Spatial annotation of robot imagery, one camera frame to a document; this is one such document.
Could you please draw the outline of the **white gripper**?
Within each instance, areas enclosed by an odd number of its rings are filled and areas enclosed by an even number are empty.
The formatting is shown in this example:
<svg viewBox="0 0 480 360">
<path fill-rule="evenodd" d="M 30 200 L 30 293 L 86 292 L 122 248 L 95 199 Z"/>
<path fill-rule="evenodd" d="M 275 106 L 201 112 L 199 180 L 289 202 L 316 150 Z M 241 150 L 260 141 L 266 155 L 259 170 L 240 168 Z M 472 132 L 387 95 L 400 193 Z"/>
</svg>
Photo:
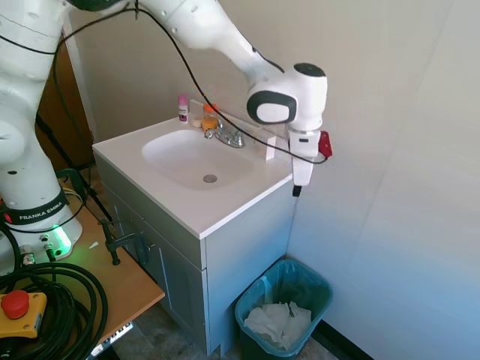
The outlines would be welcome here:
<svg viewBox="0 0 480 360">
<path fill-rule="evenodd" d="M 292 153 L 292 175 L 294 187 L 292 195 L 299 197 L 302 187 L 309 185 L 314 165 L 319 154 L 320 131 L 300 132 L 289 129 L 289 150 Z"/>
</svg>

